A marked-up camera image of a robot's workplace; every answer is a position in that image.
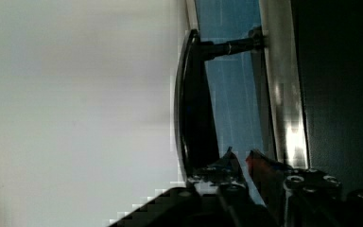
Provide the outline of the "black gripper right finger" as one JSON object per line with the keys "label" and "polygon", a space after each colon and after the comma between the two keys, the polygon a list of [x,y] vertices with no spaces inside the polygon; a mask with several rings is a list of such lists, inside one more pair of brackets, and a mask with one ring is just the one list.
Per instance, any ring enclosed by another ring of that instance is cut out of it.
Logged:
{"label": "black gripper right finger", "polygon": [[342,227],[341,182],[314,168],[294,168],[252,150],[246,163],[279,227]]}

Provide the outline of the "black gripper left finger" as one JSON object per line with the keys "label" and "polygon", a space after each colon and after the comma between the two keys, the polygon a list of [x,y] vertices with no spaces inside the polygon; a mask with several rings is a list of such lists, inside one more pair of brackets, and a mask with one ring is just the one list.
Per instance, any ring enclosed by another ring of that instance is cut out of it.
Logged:
{"label": "black gripper left finger", "polygon": [[215,162],[192,168],[185,182],[185,197],[205,202],[219,202],[234,193],[242,193],[243,198],[249,195],[246,177],[231,147]]}

